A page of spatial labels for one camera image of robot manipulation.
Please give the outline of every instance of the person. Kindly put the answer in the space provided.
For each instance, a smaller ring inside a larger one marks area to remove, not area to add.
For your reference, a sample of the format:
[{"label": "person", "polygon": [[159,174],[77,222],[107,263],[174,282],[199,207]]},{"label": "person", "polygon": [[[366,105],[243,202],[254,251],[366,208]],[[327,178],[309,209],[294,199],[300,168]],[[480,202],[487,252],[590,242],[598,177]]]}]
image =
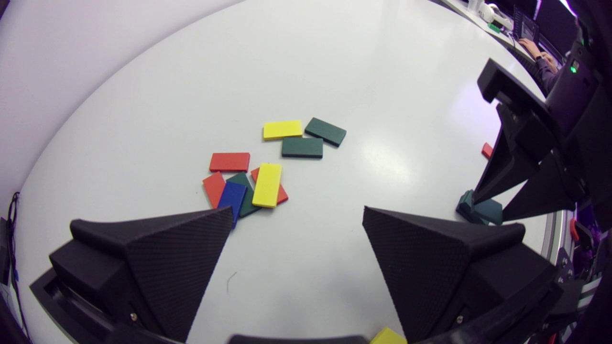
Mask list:
[{"label": "person", "polygon": [[546,51],[540,51],[537,45],[531,40],[521,38],[518,40],[518,43],[524,46],[527,52],[534,58],[538,68],[538,77],[542,80],[542,86],[547,94],[550,93],[550,90],[553,89],[554,83],[559,76],[559,70],[557,69],[553,57]]}]

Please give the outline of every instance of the yellow block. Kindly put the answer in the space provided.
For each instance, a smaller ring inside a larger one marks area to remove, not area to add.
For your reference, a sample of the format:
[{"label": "yellow block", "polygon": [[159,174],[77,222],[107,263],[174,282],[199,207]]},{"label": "yellow block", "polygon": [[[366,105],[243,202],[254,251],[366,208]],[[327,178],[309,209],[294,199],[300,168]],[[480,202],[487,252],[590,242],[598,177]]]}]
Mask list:
[{"label": "yellow block", "polygon": [[262,163],[255,183],[253,205],[267,208],[276,207],[280,172],[282,166],[277,163]]},{"label": "yellow block", "polygon": [[370,344],[408,344],[408,341],[392,329],[385,327],[372,339]]},{"label": "yellow block", "polygon": [[274,140],[287,136],[302,136],[301,121],[264,123],[264,140]]}]

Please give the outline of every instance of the wall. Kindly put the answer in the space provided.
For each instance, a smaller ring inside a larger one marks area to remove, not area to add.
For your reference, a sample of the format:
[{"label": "wall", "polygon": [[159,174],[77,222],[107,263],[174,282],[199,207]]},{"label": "wall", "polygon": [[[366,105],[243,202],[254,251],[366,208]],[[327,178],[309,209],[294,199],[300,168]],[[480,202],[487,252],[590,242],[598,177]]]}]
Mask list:
[{"label": "wall", "polygon": [[0,214],[66,119],[170,34],[241,0],[12,0],[0,20]]}]

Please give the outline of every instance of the blue block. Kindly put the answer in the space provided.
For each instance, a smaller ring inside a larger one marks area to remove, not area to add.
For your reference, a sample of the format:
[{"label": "blue block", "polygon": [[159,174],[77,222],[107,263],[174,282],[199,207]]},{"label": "blue block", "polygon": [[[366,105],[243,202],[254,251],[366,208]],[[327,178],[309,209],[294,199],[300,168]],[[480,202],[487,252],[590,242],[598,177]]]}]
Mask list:
[{"label": "blue block", "polygon": [[247,187],[241,184],[226,182],[221,199],[219,200],[219,206],[217,208],[223,208],[231,206],[231,213],[234,218],[234,224],[232,228],[236,227],[238,221],[238,215],[240,214],[240,207],[244,201],[244,195],[247,194]]}]

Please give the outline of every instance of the hand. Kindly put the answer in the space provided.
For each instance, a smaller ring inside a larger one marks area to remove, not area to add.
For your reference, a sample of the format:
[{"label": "hand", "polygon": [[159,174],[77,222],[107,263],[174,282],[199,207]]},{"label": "hand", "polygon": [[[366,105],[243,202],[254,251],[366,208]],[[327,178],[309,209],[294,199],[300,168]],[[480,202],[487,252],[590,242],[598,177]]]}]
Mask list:
[{"label": "hand", "polygon": [[542,52],[542,58],[544,59],[544,61],[546,61],[546,63],[550,67],[550,69],[553,70],[553,73],[557,74],[557,72],[559,70],[557,69],[557,65],[556,65],[553,57],[550,56],[546,51],[543,51]]},{"label": "hand", "polygon": [[537,45],[528,40],[527,38],[521,38],[518,40],[518,43],[520,43],[522,46],[525,47],[525,49],[527,49],[527,52],[529,52],[529,54],[534,58],[537,59],[538,56],[542,56],[542,53],[540,52],[540,50],[538,49]]}]

